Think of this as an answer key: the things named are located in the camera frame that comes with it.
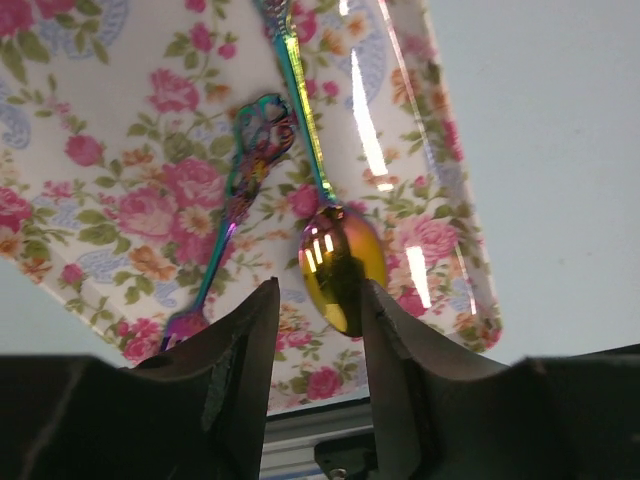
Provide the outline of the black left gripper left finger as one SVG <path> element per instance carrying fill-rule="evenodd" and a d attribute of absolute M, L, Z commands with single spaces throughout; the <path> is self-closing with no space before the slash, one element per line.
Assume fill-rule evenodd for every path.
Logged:
<path fill-rule="evenodd" d="M 5 479 L 255 479 L 280 290 L 133 368 L 91 356 L 1 359 Z"/>

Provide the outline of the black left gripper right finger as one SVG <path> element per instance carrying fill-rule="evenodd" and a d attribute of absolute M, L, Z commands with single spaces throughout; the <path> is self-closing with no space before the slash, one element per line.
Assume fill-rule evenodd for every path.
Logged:
<path fill-rule="evenodd" d="M 639 349 L 505 365 L 367 281 L 361 320 L 384 479 L 635 479 Z"/>

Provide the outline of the iridescent rainbow spoon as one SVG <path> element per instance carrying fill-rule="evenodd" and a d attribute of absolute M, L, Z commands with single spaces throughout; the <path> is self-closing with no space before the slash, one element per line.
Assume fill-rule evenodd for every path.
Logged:
<path fill-rule="evenodd" d="M 362 335 L 362 284 L 368 278 L 387 278 L 381 242 L 363 215 L 338 199 L 326 175 L 293 25 L 293 3 L 256 1 L 254 6 L 280 63 L 318 193 L 318 207 L 301 234 L 299 268 L 321 316 L 341 334 L 357 338 Z"/>

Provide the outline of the iridescent rainbow fork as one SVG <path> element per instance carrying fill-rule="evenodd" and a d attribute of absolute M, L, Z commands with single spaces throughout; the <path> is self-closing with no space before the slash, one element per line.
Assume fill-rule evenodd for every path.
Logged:
<path fill-rule="evenodd" d="M 227 246 L 237 227 L 248 216 L 262 183 L 295 140 L 293 109 L 277 93 L 259 97 L 240 108 L 234 120 L 234 157 L 226 183 L 220 228 L 214 249 L 194 302 L 168 320 L 162 352 L 206 329 L 204 304 Z"/>

